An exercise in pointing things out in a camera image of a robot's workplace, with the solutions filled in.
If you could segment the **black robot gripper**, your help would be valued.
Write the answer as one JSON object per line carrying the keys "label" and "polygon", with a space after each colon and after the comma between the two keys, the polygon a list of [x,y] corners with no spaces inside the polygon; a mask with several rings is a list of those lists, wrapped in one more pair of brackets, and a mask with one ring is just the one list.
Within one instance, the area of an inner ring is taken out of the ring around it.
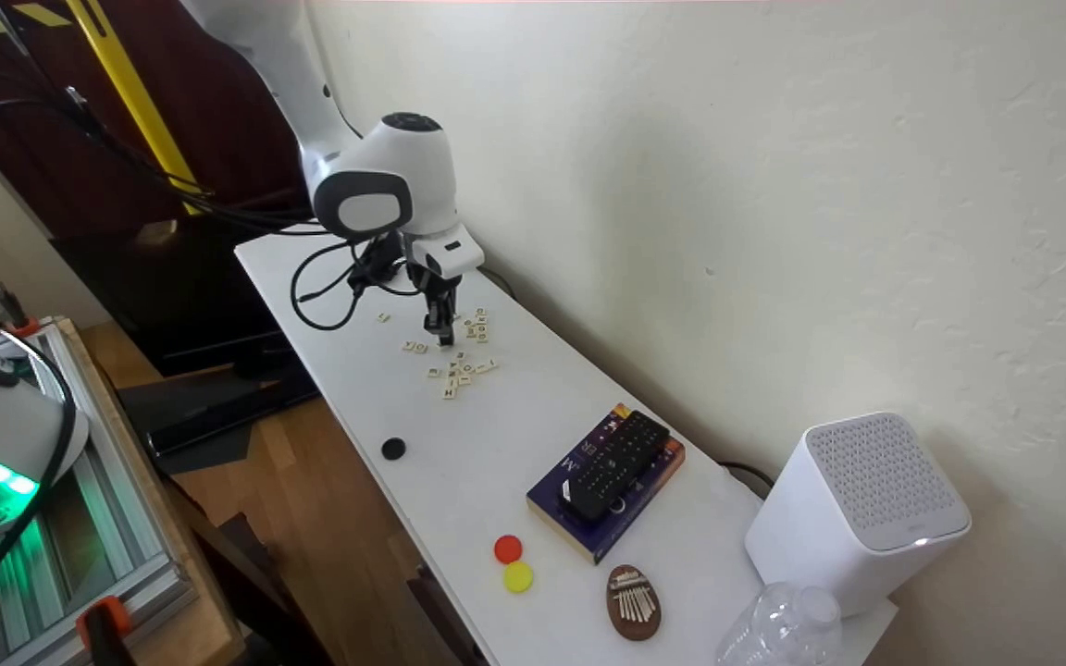
{"label": "black robot gripper", "polygon": [[485,264],[485,247],[466,224],[423,234],[406,228],[406,270],[418,286],[435,281],[430,291],[430,333],[440,346],[454,344],[454,288],[464,275]]}

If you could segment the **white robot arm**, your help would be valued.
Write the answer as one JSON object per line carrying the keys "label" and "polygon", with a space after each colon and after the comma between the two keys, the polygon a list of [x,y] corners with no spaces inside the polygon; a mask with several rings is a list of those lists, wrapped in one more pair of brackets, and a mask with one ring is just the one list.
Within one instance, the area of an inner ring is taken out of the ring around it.
{"label": "white robot arm", "polygon": [[323,65],[302,0],[179,0],[266,85],[296,136],[314,219],[388,247],[425,296],[425,330],[454,344],[454,288],[485,264],[454,204],[453,145],[435,119],[388,109],[356,133]]}

